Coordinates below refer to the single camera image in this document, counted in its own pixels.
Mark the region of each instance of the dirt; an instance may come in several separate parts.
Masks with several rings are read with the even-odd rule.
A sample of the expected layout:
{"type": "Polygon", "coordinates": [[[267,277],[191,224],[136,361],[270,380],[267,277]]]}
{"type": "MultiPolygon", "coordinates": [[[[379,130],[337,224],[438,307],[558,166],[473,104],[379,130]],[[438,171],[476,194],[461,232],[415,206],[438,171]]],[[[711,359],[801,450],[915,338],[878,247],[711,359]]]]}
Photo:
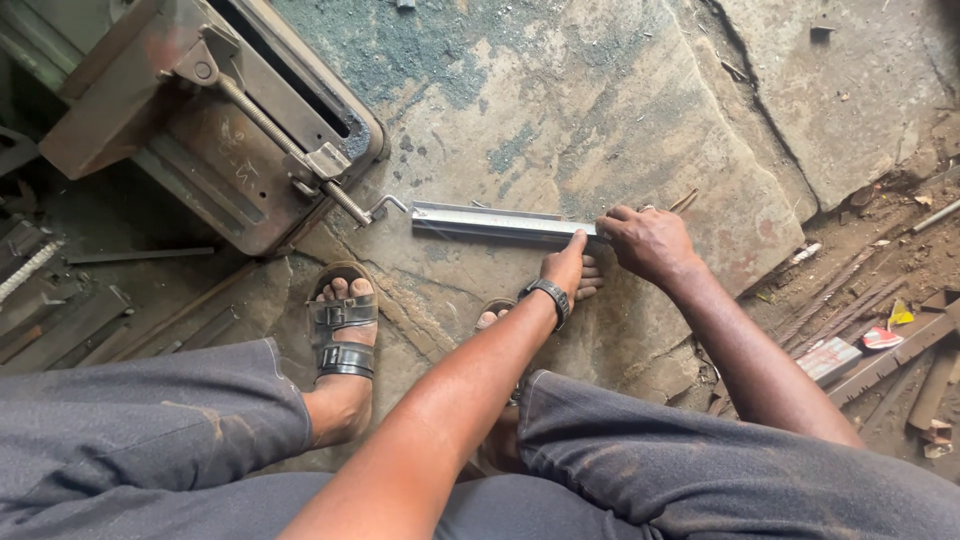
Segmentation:
{"type": "MultiPolygon", "coordinates": [[[[941,163],[940,169],[946,167],[947,163],[941,163]]],[[[960,181],[917,184],[915,179],[905,179],[901,173],[895,172],[878,183],[880,189],[866,208],[853,208],[847,202],[804,225],[807,242],[821,242],[824,245],[816,256],[785,272],[770,274],[741,296],[740,304],[762,328],[774,335],[784,321],[793,320],[796,311],[861,250],[878,240],[890,241],[886,246],[877,248],[799,334],[786,343],[787,350],[806,340],[819,330],[830,315],[852,303],[877,282],[907,276],[906,286],[871,312],[865,313],[861,321],[869,321],[874,317],[885,319],[897,299],[904,300],[911,309],[916,310],[935,292],[943,288],[960,288],[960,211],[919,234],[909,232],[912,226],[933,212],[960,199],[960,181]],[[932,203],[919,203],[916,200],[918,196],[928,196],[932,203]],[[841,225],[840,215],[843,212],[850,212],[846,225],[841,225]]],[[[859,324],[862,323],[857,321],[852,327],[859,324]]],[[[911,382],[880,427],[863,436],[868,448],[876,452],[905,459],[945,479],[960,482],[960,452],[927,459],[923,454],[924,442],[918,440],[916,432],[904,427],[927,367],[928,363],[913,368],[915,373],[911,382]]],[[[899,372],[895,372],[886,377],[843,407],[844,414],[855,426],[859,426],[876,408],[898,375],[899,372]]],[[[960,421],[960,388],[948,388],[938,418],[951,424],[960,421]]]]}

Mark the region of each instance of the toe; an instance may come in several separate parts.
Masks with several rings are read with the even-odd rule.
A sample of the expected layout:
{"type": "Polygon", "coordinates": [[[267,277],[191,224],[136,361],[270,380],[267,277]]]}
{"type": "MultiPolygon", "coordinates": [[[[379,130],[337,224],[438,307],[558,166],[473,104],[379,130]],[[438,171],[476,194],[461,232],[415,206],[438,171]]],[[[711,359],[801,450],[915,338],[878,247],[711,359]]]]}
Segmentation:
{"type": "Polygon", "coordinates": [[[496,315],[494,315],[492,311],[484,311],[480,314],[480,318],[477,320],[477,329],[485,330],[495,322],[496,315]]]}
{"type": "Polygon", "coordinates": [[[337,300],[343,300],[348,296],[347,280],[337,278],[330,285],[333,287],[333,294],[336,295],[337,300]]]}
{"type": "Polygon", "coordinates": [[[350,284],[350,296],[366,296],[368,294],[373,294],[373,285],[363,278],[353,280],[353,283],[350,284]]]}

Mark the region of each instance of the dusty pants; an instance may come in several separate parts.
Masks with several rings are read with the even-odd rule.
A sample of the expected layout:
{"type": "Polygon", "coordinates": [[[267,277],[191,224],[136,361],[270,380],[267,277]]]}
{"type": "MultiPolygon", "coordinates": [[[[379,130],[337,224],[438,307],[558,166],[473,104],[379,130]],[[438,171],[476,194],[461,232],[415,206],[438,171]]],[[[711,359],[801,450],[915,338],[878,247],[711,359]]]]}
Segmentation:
{"type": "MultiPolygon", "coordinates": [[[[242,479],[308,446],[278,362],[263,339],[0,378],[0,537],[273,538],[330,478],[242,479]]],[[[519,436],[533,475],[457,485],[436,537],[960,537],[960,488],[910,464],[548,372],[519,436]]]]}

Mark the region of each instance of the black watch strap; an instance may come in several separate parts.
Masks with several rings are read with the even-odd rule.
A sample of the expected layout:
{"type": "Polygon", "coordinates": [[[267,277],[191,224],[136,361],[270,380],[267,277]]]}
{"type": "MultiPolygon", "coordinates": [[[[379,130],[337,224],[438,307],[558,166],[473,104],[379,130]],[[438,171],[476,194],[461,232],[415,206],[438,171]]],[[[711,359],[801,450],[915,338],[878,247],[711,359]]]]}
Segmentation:
{"type": "Polygon", "coordinates": [[[553,329],[553,331],[558,331],[564,326],[566,318],[570,316],[570,301],[566,297],[566,292],[556,283],[539,278],[523,287],[523,290],[517,295],[517,299],[523,300],[528,294],[533,292],[534,289],[540,289],[553,297],[553,302],[557,305],[557,327],[553,329]]]}

